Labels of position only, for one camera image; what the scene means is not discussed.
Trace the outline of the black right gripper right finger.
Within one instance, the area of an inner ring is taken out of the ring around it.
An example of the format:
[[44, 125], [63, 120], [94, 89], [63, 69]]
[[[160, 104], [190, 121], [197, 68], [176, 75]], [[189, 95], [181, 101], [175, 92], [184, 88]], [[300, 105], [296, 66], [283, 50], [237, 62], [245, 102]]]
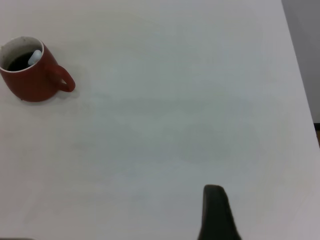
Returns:
[[229, 199], [224, 188], [207, 184], [203, 189], [199, 240], [240, 240]]

